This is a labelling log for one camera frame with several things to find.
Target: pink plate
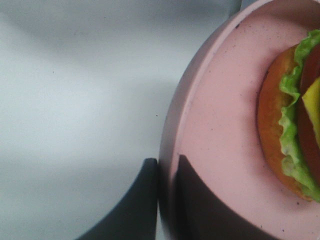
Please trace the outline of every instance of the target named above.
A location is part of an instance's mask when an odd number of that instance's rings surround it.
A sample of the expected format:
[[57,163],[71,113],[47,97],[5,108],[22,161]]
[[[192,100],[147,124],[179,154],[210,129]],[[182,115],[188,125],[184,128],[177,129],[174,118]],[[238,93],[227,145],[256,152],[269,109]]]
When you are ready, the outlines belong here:
[[211,191],[253,225],[283,240],[320,238],[320,204],[301,200],[276,179],[256,126],[267,68],[316,28],[319,1],[258,0],[200,48],[178,85],[162,136],[160,204],[169,226],[173,179],[183,154]]

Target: white surface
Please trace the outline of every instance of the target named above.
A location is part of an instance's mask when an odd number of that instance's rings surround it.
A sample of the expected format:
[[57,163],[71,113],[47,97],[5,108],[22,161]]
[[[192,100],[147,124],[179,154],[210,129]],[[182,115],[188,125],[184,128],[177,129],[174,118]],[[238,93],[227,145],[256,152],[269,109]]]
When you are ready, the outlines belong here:
[[74,239],[112,209],[234,3],[0,0],[1,238]]

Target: yellow cheese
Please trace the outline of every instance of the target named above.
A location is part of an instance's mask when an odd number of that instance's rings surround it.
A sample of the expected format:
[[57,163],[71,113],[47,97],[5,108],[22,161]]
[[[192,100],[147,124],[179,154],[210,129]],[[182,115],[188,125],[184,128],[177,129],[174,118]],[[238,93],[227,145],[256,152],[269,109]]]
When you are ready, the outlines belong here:
[[308,88],[302,96],[302,101],[312,123],[316,143],[320,148],[320,77]]

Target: lettuce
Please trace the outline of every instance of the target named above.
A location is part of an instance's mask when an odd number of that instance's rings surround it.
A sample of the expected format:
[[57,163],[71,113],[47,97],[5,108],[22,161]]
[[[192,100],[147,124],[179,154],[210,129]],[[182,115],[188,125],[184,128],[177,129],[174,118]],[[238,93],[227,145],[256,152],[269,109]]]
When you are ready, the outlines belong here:
[[282,76],[279,88],[282,92],[292,96],[292,102],[281,109],[279,124],[283,127],[280,137],[281,152],[285,155],[282,160],[282,171],[285,175],[293,177],[301,184],[301,189],[306,196],[320,202],[320,186],[310,174],[308,166],[304,161],[302,150],[298,142],[298,130],[295,123],[297,101],[300,97],[299,83],[304,66],[304,61],[313,49],[320,43],[320,29],[310,31],[296,47],[294,61],[297,66],[290,74]]

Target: burger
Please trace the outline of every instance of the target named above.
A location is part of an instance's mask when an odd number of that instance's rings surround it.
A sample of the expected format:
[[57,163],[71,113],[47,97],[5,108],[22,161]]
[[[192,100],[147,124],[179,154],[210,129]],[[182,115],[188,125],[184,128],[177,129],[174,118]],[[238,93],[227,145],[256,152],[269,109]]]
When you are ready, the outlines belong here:
[[277,178],[299,197],[320,202],[320,29],[268,68],[258,96],[257,128]]

